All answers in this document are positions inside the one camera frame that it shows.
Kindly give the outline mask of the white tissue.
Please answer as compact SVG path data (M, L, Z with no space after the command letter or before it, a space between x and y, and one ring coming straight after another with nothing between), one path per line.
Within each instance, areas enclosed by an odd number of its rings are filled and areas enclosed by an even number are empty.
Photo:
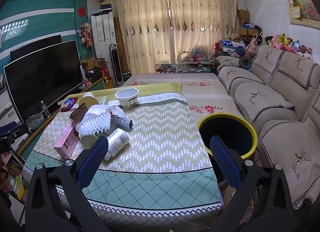
M120 107L109 105L92 105L86 112L85 117L97 118L99 116L107 116L107 118L110 118L111 115L125 118L125 113Z

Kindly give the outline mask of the pile of plush toys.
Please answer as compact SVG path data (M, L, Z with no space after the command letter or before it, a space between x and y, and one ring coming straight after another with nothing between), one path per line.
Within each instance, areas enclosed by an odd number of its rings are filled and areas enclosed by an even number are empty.
M249 45L245 47L246 55L253 58L257 54L260 45L291 52L313 61L313 50L311 48L302 45L299 40L287 37L284 33L275 36L269 36L264 33L255 34Z

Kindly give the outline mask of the white pill bottle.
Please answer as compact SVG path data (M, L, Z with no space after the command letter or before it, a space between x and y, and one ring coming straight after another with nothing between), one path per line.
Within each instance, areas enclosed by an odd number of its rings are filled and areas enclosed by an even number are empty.
M127 144L130 142L130 138L125 131L118 128L108 137L108 151L104 157L105 161L109 161L115 157Z

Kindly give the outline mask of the beige sectional sofa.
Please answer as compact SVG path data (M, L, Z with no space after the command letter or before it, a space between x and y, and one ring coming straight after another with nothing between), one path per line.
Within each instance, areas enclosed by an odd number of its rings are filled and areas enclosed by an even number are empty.
M219 56L217 75L258 135L257 160L280 164L295 210L319 196L319 65L267 45L251 67Z

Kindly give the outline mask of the yellow rimmed black trash bin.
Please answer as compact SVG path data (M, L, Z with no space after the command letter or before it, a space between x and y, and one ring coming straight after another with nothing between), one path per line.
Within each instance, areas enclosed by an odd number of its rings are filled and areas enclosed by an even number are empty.
M210 114L198 123L199 133L212 156L210 140L217 135L229 148L237 151L243 160L252 157L257 148L258 136L253 126L246 120L229 113Z

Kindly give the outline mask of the clear water bottle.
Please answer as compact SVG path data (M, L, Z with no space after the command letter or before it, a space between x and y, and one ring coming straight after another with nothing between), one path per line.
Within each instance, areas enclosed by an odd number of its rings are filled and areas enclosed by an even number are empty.
M46 118L49 118L50 117L50 112L49 112L46 104L43 101L41 101L41 107L42 107L42 110L43 110Z

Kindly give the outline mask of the framed flower painting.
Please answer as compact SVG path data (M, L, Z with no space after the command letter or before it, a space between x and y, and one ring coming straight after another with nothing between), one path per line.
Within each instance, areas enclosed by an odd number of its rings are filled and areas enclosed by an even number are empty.
M319 13L311 0L286 0L290 24L319 29Z

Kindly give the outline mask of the pink carton box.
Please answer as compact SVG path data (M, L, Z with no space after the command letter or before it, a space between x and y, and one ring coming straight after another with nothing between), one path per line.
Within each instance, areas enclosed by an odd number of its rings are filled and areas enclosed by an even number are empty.
M54 145L54 149L64 159L69 159L78 142L78 133L75 130L75 123L69 121L60 133Z

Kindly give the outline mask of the red blue snack pack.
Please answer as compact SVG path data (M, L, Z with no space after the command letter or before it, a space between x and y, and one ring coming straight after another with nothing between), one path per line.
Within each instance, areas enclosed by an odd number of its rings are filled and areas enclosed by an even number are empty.
M76 104L77 100L78 99L76 97L67 99L65 102L61 104L60 111L61 112L70 111L73 108L73 106Z

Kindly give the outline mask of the beige window curtains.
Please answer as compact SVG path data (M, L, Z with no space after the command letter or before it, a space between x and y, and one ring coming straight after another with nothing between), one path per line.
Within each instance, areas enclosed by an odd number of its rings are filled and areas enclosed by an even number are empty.
M238 0L110 0L119 20L132 74L155 72L157 63L180 63L212 47L237 28Z

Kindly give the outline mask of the white paper cup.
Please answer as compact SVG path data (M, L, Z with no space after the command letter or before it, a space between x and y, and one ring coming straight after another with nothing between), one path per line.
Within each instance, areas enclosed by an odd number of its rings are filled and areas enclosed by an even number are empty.
M89 109L93 105L99 105L98 99L93 95L92 92L86 92L79 100L79 106L84 104L87 109Z

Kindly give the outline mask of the low glass shelf with books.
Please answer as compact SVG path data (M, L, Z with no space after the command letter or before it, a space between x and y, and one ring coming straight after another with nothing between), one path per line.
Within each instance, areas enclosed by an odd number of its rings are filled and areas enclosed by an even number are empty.
M213 73L216 64L208 58L195 58L176 62L159 62L155 64L155 71L161 74L167 73Z

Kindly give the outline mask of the green banded clear jar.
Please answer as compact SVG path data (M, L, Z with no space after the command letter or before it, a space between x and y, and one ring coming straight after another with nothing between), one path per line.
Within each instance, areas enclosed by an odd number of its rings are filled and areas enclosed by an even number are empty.
M79 139L82 147L84 149L90 149L94 143L98 140L96 135L80 135L79 134Z

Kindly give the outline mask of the black tower fan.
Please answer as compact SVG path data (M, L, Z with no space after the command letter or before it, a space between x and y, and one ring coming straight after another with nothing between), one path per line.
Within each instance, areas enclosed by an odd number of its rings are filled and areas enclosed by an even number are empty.
M114 73L114 79L116 80L117 85L120 86L123 84L124 81L117 46L115 44L110 44L109 51Z

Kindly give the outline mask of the floral bed cover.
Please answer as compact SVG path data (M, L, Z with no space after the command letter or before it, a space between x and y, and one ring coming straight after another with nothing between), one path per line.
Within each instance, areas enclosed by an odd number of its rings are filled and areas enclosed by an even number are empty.
M196 122L210 114L229 113L242 117L232 97L214 73L167 73L131 76L124 86L142 86L175 82L182 85L182 93Z

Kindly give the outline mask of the white foam fruit net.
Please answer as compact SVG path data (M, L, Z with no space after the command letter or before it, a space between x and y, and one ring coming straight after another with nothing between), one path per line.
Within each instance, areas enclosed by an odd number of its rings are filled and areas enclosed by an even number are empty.
M109 112L99 115L86 113L82 121L76 126L80 136L91 136L104 133L111 127L111 114Z

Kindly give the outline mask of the blue white sachet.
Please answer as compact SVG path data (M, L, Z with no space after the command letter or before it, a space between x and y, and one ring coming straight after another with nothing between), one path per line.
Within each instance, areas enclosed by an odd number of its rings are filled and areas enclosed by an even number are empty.
M117 115L111 115L111 122L115 123L123 131L130 132L133 127L133 121L129 118L121 118Z

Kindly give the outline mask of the black flat television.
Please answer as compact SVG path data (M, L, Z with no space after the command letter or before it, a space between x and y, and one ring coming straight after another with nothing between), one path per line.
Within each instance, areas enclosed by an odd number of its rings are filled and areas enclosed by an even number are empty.
M82 84L76 41L70 40L27 54L4 70L7 90L22 122L56 104Z

